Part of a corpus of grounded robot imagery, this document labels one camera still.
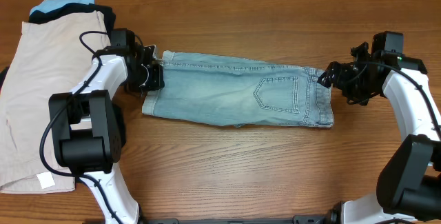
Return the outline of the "light blue denim shorts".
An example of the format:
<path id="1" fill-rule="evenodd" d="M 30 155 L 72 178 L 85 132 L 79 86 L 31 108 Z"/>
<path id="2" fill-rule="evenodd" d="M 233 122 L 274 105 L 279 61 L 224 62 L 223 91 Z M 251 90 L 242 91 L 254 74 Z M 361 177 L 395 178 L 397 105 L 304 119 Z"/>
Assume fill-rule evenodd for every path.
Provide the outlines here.
<path id="1" fill-rule="evenodd" d="M 165 86 L 147 94 L 143 114 L 217 126 L 334 124 L 320 69 L 172 51 L 162 66 Z"/>

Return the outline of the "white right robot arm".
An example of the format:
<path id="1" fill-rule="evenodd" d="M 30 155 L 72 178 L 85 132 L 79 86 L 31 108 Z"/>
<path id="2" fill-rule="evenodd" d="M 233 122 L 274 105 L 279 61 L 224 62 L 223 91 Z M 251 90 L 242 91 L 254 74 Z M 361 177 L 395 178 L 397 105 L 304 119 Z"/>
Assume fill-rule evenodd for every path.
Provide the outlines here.
<path id="1" fill-rule="evenodd" d="M 415 223 L 440 219 L 440 113 L 427 69 L 403 52 L 404 35 L 381 32 L 351 49 L 351 63 L 332 62 L 319 84 L 341 90 L 349 105 L 389 100 L 402 143 L 381 171 L 376 192 L 337 204 L 323 223 Z"/>

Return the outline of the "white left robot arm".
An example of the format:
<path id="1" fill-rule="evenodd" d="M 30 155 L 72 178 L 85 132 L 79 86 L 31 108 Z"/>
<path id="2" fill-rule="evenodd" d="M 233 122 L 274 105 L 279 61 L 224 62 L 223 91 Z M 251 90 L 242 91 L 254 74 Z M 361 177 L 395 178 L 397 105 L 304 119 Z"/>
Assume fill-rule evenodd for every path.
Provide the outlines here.
<path id="1" fill-rule="evenodd" d="M 69 92 L 53 94 L 50 122 L 40 146 L 52 137 L 54 155 L 66 177 L 86 185 L 104 215 L 104 223 L 146 223 L 141 206 L 124 181 L 119 160 L 125 126 L 112 99 L 120 86 L 145 94 L 164 87 L 156 46 L 143 45 L 128 29 L 114 29 L 110 45 L 92 51 L 92 66 Z"/>

